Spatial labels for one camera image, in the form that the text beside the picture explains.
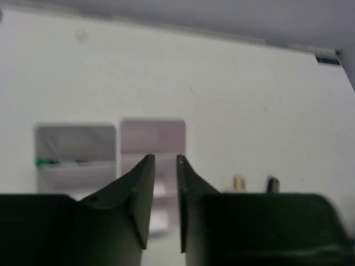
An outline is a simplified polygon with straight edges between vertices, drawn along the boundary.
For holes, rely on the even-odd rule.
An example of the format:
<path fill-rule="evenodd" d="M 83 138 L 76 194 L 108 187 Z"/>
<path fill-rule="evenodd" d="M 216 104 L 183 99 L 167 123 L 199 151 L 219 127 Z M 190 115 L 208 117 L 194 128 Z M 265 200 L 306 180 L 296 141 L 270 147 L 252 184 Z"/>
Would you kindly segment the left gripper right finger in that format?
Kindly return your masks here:
<path fill-rule="evenodd" d="M 177 188 L 180 217 L 180 248 L 186 265 L 205 265 L 206 243 L 203 221 L 204 196 L 219 191 L 205 181 L 184 155 L 177 155 Z"/>

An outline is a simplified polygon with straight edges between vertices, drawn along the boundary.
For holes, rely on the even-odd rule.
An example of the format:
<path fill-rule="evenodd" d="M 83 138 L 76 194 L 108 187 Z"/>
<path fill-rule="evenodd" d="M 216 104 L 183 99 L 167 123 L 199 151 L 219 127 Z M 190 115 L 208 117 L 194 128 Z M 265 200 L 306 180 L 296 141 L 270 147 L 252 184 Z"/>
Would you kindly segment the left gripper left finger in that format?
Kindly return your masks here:
<path fill-rule="evenodd" d="M 129 172 L 80 200 L 79 265 L 140 265 L 155 178 L 148 154 Z"/>

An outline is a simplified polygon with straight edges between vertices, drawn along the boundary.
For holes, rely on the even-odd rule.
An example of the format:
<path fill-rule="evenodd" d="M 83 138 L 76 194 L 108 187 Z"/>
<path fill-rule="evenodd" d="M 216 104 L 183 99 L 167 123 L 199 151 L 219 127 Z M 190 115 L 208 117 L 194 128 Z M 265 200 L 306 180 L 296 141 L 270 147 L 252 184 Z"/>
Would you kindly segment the purple highlighter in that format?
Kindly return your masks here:
<path fill-rule="evenodd" d="M 279 191 L 280 191 L 279 180 L 274 176 L 268 176 L 266 192 L 279 193 Z"/>

